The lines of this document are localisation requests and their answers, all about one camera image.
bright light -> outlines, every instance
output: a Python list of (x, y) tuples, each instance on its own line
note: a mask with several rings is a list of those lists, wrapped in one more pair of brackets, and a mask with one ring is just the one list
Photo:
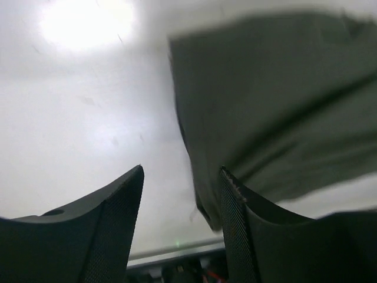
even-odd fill
[(41, 21), (45, 39), (60, 47), (83, 50), (128, 38), (133, 7), (122, 0), (58, 0)]

gray sheet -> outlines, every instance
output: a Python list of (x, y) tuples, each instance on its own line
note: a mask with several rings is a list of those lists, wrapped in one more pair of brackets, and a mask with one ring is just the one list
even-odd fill
[(377, 170), (377, 26), (311, 12), (171, 42), (197, 206), (221, 229), (219, 167), (277, 202)]

red wire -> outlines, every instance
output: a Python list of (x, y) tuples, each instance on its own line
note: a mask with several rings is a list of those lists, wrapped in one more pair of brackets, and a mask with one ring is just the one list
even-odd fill
[(224, 278), (221, 278), (220, 276), (218, 276), (216, 273), (213, 273), (212, 271), (207, 271), (207, 274), (211, 277), (213, 277), (214, 279), (217, 279), (217, 280), (221, 280), (221, 282), (226, 282), (226, 280)]
[(204, 283), (208, 283), (208, 279), (204, 275), (203, 275), (203, 281), (204, 281)]

black plastic part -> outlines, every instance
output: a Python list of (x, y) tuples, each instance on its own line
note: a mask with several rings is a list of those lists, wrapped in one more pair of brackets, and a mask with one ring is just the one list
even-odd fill
[(174, 266), (165, 266), (162, 270), (164, 283), (202, 283), (200, 261), (185, 261)]
[(143, 181), (137, 166), (42, 216), (0, 218), (0, 282), (124, 282)]
[(221, 170), (223, 230), (231, 282), (377, 281), (377, 213), (314, 220), (289, 212)]
[(124, 283), (153, 283), (153, 278), (149, 274), (138, 275), (135, 277), (129, 276)]

gray cloth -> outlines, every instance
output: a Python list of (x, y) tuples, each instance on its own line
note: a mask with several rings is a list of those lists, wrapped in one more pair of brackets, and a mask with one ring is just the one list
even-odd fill
[(222, 165), (274, 202), (377, 171), (373, 22), (246, 18), (172, 40), (171, 54), (196, 202), (212, 229)]

